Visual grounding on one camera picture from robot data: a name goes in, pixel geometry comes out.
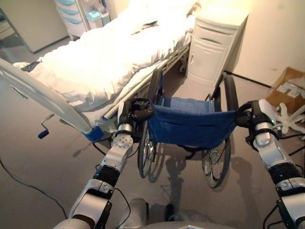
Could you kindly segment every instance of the hospital bed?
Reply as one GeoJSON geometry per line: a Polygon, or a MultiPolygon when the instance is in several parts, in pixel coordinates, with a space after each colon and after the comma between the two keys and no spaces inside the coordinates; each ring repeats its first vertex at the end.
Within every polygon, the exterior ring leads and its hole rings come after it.
{"type": "MultiPolygon", "coordinates": [[[[125,10],[103,28],[39,58],[42,63],[30,73],[1,59],[0,74],[90,141],[100,140],[115,128],[119,104],[145,92],[155,69],[166,73],[183,56],[185,68],[194,23],[186,15],[196,1],[169,2],[166,10],[174,10],[168,15],[147,18],[145,11],[135,18],[134,9],[125,10]]],[[[47,134],[46,129],[40,137],[47,134]]]]}

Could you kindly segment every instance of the door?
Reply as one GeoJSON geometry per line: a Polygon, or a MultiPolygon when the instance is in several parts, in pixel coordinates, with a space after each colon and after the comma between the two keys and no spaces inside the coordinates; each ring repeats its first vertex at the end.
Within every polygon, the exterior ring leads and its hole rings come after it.
{"type": "Polygon", "coordinates": [[[224,67],[227,48],[216,47],[193,39],[188,63],[188,77],[215,86],[224,67]]]}
{"type": "Polygon", "coordinates": [[[31,52],[67,36],[52,0],[0,0],[0,8],[31,52]]]}

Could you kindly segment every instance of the drawer handle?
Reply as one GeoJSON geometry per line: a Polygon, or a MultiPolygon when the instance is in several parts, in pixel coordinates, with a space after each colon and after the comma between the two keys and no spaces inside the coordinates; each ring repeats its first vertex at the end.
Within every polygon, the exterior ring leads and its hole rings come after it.
{"type": "Polygon", "coordinates": [[[78,11],[75,11],[75,10],[67,10],[67,9],[64,9],[64,8],[61,8],[61,7],[59,7],[58,9],[60,9],[62,12],[66,13],[66,14],[69,14],[69,15],[78,14],[78,11]]]}
{"type": "Polygon", "coordinates": [[[201,40],[208,41],[208,42],[213,42],[213,43],[216,43],[216,44],[220,44],[220,45],[222,45],[220,42],[215,41],[215,40],[212,40],[212,39],[209,39],[209,38],[204,38],[204,37],[201,37],[200,39],[201,39],[201,40]]]}
{"type": "Polygon", "coordinates": [[[71,6],[75,3],[74,0],[57,0],[62,5],[71,6]]]}
{"type": "Polygon", "coordinates": [[[74,24],[74,25],[77,25],[77,24],[79,24],[79,23],[81,23],[81,21],[80,20],[77,20],[77,19],[73,19],[73,18],[66,18],[66,17],[63,17],[66,21],[68,21],[68,22],[70,22],[70,23],[72,23],[72,24],[74,24]]]}
{"type": "Polygon", "coordinates": [[[206,27],[200,26],[200,25],[198,25],[198,27],[200,27],[200,28],[202,28],[204,30],[212,31],[212,32],[217,32],[217,33],[221,33],[221,34],[225,34],[225,35],[232,35],[230,33],[222,32],[222,31],[217,31],[217,30],[214,30],[214,29],[211,29],[211,28],[206,28],[206,27]]]}

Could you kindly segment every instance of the cardboard box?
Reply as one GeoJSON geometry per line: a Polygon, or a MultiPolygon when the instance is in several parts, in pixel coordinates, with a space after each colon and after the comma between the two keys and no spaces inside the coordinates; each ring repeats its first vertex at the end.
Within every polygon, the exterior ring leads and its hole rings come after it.
{"type": "Polygon", "coordinates": [[[266,100],[273,106],[284,103],[289,113],[305,105],[305,73],[287,67],[274,83],[266,100]]]}

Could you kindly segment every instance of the black cable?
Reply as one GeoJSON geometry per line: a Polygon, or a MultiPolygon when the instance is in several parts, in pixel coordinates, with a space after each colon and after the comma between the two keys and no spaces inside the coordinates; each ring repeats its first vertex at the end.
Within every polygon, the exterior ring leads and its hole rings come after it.
{"type": "Polygon", "coordinates": [[[10,173],[10,171],[4,166],[4,164],[3,164],[2,160],[1,160],[1,158],[0,158],[0,164],[1,164],[2,168],[7,172],[7,174],[8,174],[13,180],[15,180],[15,181],[18,182],[19,184],[22,184],[22,185],[24,185],[24,186],[26,186],[26,187],[33,188],[34,190],[39,191],[40,193],[42,193],[42,194],[45,195],[46,197],[48,197],[48,198],[50,198],[51,200],[53,200],[53,201],[61,208],[61,210],[62,210],[62,212],[63,212],[65,218],[66,218],[66,219],[68,218],[65,209],[63,208],[63,206],[62,206],[54,197],[50,196],[49,194],[45,193],[44,191],[42,191],[41,189],[39,189],[39,188],[37,188],[37,187],[35,187],[35,186],[33,186],[33,185],[28,185],[28,184],[26,184],[26,183],[24,183],[24,182],[18,180],[17,178],[15,178],[15,177],[10,173]]]}
{"type": "Polygon", "coordinates": [[[95,166],[95,170],[97,171],[98,167],[100,166],[100,164],[96,165],[95,166]]]}
{"type": "Polygon", "coordinates": [[[102,153],[104,156],[106,156],[106,153],[104,151],[102,151],[100,148],[97,147],[97,145],[95,143],[97,142],[103,142],[103,141],[107,141],[107,140],[110,140],[112,138],[113,134],[111,134],[109,137],[105,138],[105,139],[102,139],[102,140],[99,140],[99,141],[95,141],[95,142],[92,142],[92,145],[94,148],[96,148],[100,153],[102,153]]]}
{"type": "Polygon", "coordinates": [[[8,27],[8,28],[6,28],[5,30],[1,31],[0,33],[3,33],[3,32],[5,32],[6,30],[9,30],[10,28],[11,28],[11,26],[8,27]]]}
{"type": "Polygon", "coordinates": [[[130,157],[132,157],[133,155],[135,155],[135,153],[138,151],[138,149],[139,149],[139,146],[138,146],[137,149],[136,149],[130,156],[128,156],[127,158],[130,158],[130,157]]]}
{"type": "Polygon", "coordinates": [[[267,226],[267,229],[270,229],[271,226],[273,225],[276,225],[276,224],[279,224],[279,223],[282,223],[283,221],[277,221],[277,222],[274,222],[274,223],[270,223],[268,226],[267,226]]]}
{"type": "Polygon", "coordinates": [[[274,211],[277,209],[277,205],[274,206],[274,208],[269,212],[269,214],[266,216],[266,218],[263,221],[263,229],[266,228],[266,222],[269,219],[269,217],[274,213],[274,211]]]}
{"type": "Polygon", "coordinates": [[[94,148],[96,148],[100,153],[102,153],[104,156],[106,156],[106,153],[104,151],[102,151],[100,148],[97,147],[97,145],[95,144],[96,142],[92,142],[92,145],[94,148]]]}
{"type": "Polygon", "coordinates": [[[305,149],[305,146],[302,146],[301,148],[298,148],[298,149],[295,150],[294,152],[290,153],[289,156],[292,156],[292,155],[298,153],[298,152],[301,151],[302,149],[305,149]]]}
{"type": "Polygon", "coordinates": [[[305,134],[289,135],[289,136],[285,136],[285,137],[279,137],[279,139],[288,139],[291,137],[300,137],[300,136],[305,136],[305,134]]]}
{"type": "Polygon", "coordinates": [[[302,176],[304,177],[304,176],[305,176],[305,174],[304,174],[304,169],[303,169],[303,167],[302,167],[302,166],[300,166],[300,165],[298,165],[298,164],[296,164],[295,166],[297,166],[297,167],[301,168],[301,173],[302,173],[302,176]]]}
{"type": "Polygon", "coordinates": [[[132,210],[131,210],[131,208],[130,208],[130,205],[129,205],[129,203],[128,203],[126,197],[125,197],[124,194],[121,192],[121,190],[119,190],[118,188],[115,188],[114,190],[118,190],[118,191],[121,193],[122,197],[123,197],[124,200],[126,201],[126,204],[127,204],[127,206],[128,206],[128,209],[129,209],[129,213],[128,213],[128,216],[126,217],[126,219],[124,219],[124,221],[123,221],[119,226],[117,226],[117,227],[115,228],[115,229],[118,229],[118,228],[119,228],[120,226],[122,226],[123,223],[126,222],[126,220],[129,218],[129,216],[130,216],[132,210]]]}

